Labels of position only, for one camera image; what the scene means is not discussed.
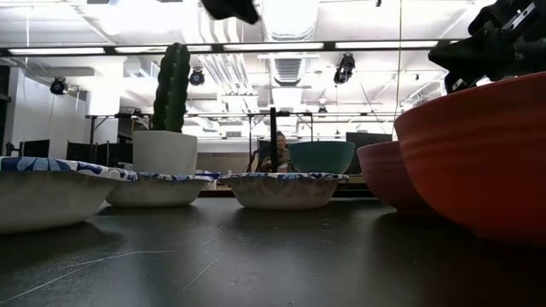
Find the white pot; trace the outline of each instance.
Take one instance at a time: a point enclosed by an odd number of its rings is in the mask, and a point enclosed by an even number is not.
[[[133,134],[133,171],[194,175],[197,137],[150,130]]]

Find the blue floral pattern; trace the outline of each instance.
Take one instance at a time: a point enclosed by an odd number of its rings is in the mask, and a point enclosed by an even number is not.
[[[345,174],[330,174],[330,173],[266,173],[266,172],[252,172],[241,174],[224,174],[218,178],[219,181],[223,181],[231,178],[244,178],[244,177],[269,177],[279,180],[299,180],[308,178],[312,180],[325,180],[325,181],[337,181],[337,182],[349,182],[349,176]]]
[[[152,172],[139,172],[138,176],[150,177],[166,181],[174,182],[186,182],[191,180],[199,180],[205,182],[214,182],[214,179],[207,176],[190,176],[190,175],[166,175],[166,174],[157,174]]]
[[[0,171],[75,171],[80,174],[118,181],[135,181],[137,174],[117,168],[63,159],[0,157]]]

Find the teal bowl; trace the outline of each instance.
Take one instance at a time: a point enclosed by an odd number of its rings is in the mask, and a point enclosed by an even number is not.
[[[351,165],[355,144],[351,142],[297,142],[288,146],[297,172],[343,174]]]

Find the orange bowl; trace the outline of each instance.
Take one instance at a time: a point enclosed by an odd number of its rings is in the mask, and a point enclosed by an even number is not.
[[[433,209],[479,236],[546,245],[546,73],[440,97],[394,126]]]

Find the security camera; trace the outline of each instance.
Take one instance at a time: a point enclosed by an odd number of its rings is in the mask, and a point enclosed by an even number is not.
[[[51,83],[49,91],[53,95],[63,96],[68,92],[67,79],[64,77],[55,77],[55,81]]]
[[[189,76],[189,82],[193,86],[198,86],[205,83],[205,76],[202,68],[194,68],[194,71]]]
[[[352,77],[352,70],[355,68],[355,59],[352,54],[345,54],[335,70],[334,83],[343,84]]]
[[[322,107],[319,107],[319,108],[318,108],[318,113],[319,113],[319,114],[324,114],[324,113],[327,113],[327,112],[328,112],[328,110],[326,109],[325,106],[322,106]]]

